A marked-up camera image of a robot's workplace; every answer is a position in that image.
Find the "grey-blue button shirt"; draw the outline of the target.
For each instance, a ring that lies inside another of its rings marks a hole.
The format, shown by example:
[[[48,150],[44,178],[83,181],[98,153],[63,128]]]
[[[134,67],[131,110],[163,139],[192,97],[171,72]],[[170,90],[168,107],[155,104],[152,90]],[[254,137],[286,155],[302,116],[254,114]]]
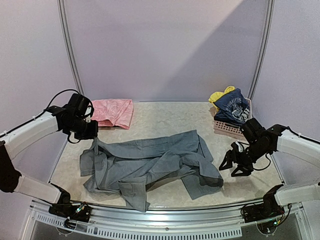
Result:
[[[128,208],[146,212],[147,190],[165,179],[180,179],[192,200],[214,194],[224,180],[196,130],[171,136],[104,143],[95,138],[79,158],[80,175],[91,193],[119,194]]]

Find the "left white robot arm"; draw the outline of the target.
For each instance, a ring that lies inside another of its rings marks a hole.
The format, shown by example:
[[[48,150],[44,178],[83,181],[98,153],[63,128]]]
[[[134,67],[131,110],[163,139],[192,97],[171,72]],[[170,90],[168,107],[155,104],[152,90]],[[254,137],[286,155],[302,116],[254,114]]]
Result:
[[[91,140],[98,136],[98,122],[91,120],[85,109],[77,112],[74,109],[51,106],[44,110],[38,118],[7,131],[0,136],[0,190],[4,193],[20,193],[34,197],[50,204],[63,216],[70,217],[74,213],[74,205],[63,198],[64,191],[59,187],[22,174],[15,169],[12,160],[23,150],[39,140],[63,132],[74,134],[74,138]]]

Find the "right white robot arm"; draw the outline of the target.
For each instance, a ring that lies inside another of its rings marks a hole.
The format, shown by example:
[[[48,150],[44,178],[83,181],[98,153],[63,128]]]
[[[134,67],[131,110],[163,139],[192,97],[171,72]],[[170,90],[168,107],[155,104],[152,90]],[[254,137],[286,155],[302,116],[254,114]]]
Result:
[[[290,129],[288,126],[275,124],[266,129],[259,123],[247,122],[240,128],[248,142],[243,147],[239,142],[231,144],[232,149],[224,156],[219,170],[223,171],[233,167],[232,177],[246,177],[251,175],[254,164],[266,154],[281,152],[294,156],[315,167],[320,166],[320,142],[305,137]],[[274,190],[263,196],[258,213],[262,218],[269,218],[278,210],[278,206],[314,201],[320,199],[320,180],[305,183],[276,186]]]

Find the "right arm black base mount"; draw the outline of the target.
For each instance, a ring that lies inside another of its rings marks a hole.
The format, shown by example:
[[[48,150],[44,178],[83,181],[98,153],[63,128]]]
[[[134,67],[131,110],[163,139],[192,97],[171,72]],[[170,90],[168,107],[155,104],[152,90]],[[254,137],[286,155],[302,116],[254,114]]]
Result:
[[[291,203],[287,205],[288,211],[286,213],[285,208],[276,202],[275,194],[283,186],[283,184],[279,184],[271,188],[263,196],[263,202],[260,204],[245,204],[240,210],[244,222],[255,222],[261,234],[273,234],[277,230],[277,227],[282,225],[291,213]]]

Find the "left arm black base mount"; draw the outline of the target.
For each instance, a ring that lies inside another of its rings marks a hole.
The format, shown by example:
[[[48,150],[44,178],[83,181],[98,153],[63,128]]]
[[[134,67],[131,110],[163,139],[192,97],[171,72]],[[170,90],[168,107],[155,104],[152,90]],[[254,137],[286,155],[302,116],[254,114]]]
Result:
[[[71,200],[71,195],[63,188],[51,184],[60,191],[60,197],[57,203],[52,203],[48,212],[52,215],[88,223],[92,213],[92,207],[83,201]]]

